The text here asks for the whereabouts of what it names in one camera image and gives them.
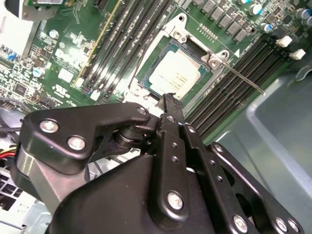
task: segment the integrated circuit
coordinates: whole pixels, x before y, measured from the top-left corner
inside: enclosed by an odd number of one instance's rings
[[[223,15],[223,13],[224,12],[221,10],[221,8],[217,7],[215,11],[211,14],[210,18],[212,18],[214,21],[218,21]]]
[[[236,22],[233,22],[226,32],[233,36],[238,30],[239,25]]]
[[[213,11],[215,7],[216,7],[215,3],[211,0],[208,0],[208,2],[206,2],[206,4],[201,8],[201,10],[204,13],[209,14],[210,12]]]
[[[21,96],[24,96],[26,94],[26,91],[27,91],[27,88],[19,83],[15,86],[15,89],[14,89],[14,92]]]
[[[196,6],[201,6],[204,3],[204,0],[193,0],[193,4]]]
[[[276,19],[275,15],[269,14],[269,15],[267,16],[267,18],[265,19],[265,21],[266,21],[267,23],[271,24],[271,23],[274,22],[275,19]]]
[[[227,26],[229,26],[231,21],[232,21],[231,17],[229,17],[228,15],[225,15],[218,25],[221,28],[226,28]]]
[[[292,18],[291,16],[287,15],[284,19],[283,19],[283,22],[285,24],[289,24],[290,22],[292,21]]]
[[[234,37],[234,40],[241,42],[247,35],[247,32],[244,29],[241,29],[240,32]]]

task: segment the bolt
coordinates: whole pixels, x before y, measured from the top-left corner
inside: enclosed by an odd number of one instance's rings
[[[51,120],[45,120],[41,122],[39,126],[40,129],[46,133],[55,133],[59,129],[58,124]]]
[[[67,144],[73,150],[82,150],[84,147],[86,147],[86,142],[78,136],[69,138]]]
[[[195,129],[192,126],[188,127],[191,133],[195,133]]]
[[[175,210],[181,210],[183,207],[183,200],[182,198],[175,192],[168,193],[168,202],[169,205],[174,208]]]
[[[137,108],[137,111],[142,115],[146,115],[146,110],[143,107]]]
[[[237,227],[238,230],[240,230],[242,233],[246,233],[248,231],[247,224],[245,220],[239,216],[239,215],[234,215],[233,216],[233,221],[235,223],[235,226]]]
[[[297,233],[299,232],[299,228],[294,221],[292,221],[291,219],[288,219],[288,223]]]
[[[223,149],[221,148],[221,146],[219,146],[219,145],[215,145],[215,148],[216,148],[216,150],[218,151],[218,152],[223,152]]]
[[[283,232],[287,232],[287,226],[282,219],[276,218],[276,223]]]
[[[174,122],[175,122],[175,119],[174,119],[172,116],[167,116],[167,119],[168,119],[171,123],[174,123]]]

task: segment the wire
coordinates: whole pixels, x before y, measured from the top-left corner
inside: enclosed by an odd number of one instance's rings
[[[13,153],[13,152],[8,152],[8,153],[5,153],[5,154],[0,155],[0,159],[3,159],[3,158],[5,158],[5,157],[9,157],[9,156],[14,156],[14,155],[15,155],[15,153]]]
[[[20,132],[21,128],[0,127],[0,133],[15,133]]]
[[[7,150],[3,150],[0,152],[0,155],[3,155],[5,153],[11,152],[11,151],[15,151],[15,150],[16,150],[16,147],[12,147],[12,148],[9,148]]]
[[[104,172],[102,171],[102,169],[99,167],[97,162],[94,162],[94,165],[96,166],[97,170],[102,174],[104,174]]]

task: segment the electrolytic capacitor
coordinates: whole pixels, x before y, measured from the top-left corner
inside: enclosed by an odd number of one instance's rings
[[[251,5],[249,8],[249,14],[252,16],[260,15],[262,12],[262,5],[259,3]]]
[[[270,31],[272,31],[273,26],[267,23],[262,23],[260,25],[260,29],[265,33],[269,33]]]
[[[37,67],[33,69],[33,76],[40,78],[45,74],[45,69],[43,67]]]
[[[311,16],[311,10],[310,9],[300,8],[296,11],[296,18],[298,20],[306,20],[310,16]]]
[[[303,25],[308,26],[308,27],[312,27],[312,16],[310,16],[310,17],[307,18],[307,19],[303,19],[303,20],[301,21],[301,23],[302,23]]]
[[[59,33],[58,33],[56,30],[51,30],[51,31],[49,32],[49,36],[50,36],[50,38],[52,38],[52,39],[57,39],[57,38],[59,38]]]
[[[237,4],[239,5],[244,5],[244,4],[247,4],[249,2],[251,2],[252,0],[237,0]]]

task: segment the chip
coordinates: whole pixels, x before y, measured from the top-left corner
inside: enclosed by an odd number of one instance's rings
[[[284,22],[285,24],[289,24],[291,21],[292,21],[291,16],[286,16],[286,17],[283,19],[283,22]]]
[[[225,6],[226,4],[226,0],[222,0],[220,3],[219,3],[219,7],[222,8],[223,6]]]
[[[231,17],[229,17],[228,15],[225,15],[218,25],[221,28],[226,28],[227,26],[229,26],[231,21],[232,21]]]
[[[42,67],[43,64],[44,64],[44,62],[43,62],[42,60],[40,60],[40,59],[36,59],[36,60],[34,61],[34,65],[35,65],[36,67]]]
[[[242,29],[240,30],[240,32],[236,35],[236,37],[234,38],[234,40],[241,42],[245,37],[247,36],[247,32]]]
[[[204,0],[193,0],[193,4],[196,6],[201,6],[203,4]]]
[[[276,8],[275,11],[273,12],[275,15],[277,15],[281,11],[281,8]]]
[[[239,29],[239,25],[236,22],[233,22],[232,25],[228,28],[227,33],[234,35]]]
[[[231,6],[227,11],[228,15],[231,15],[234,12],[234,10],[235,9]]]
[[[265,19],[265,21],[269,24],[273,23],[274,20],[276,19],[275,15],[269,14],[268,17]]]
[[[27,88],[25,86],[22,86],[19,83],[15,86],[15,89],[14,89],[14,92],[21,96],[24,96],[26,94],[26,91],[27,91]]]
[[[201,8],[203,12],[209,14],[215,8],[215,3],[213,1],[208,0],[206,4]]]
[[[243,18],[243,17],[242,17],[240,14],[238,14],[238,15],[235,17],[234,21],[235,21],[236,23],[238,23],[242,18]]]
[[[214,20],[214,21],[218,21],[221,16],[223,15],[223,11],[221,10],[220,7],[217,7],[216,10],[211,14],[211,18]]]

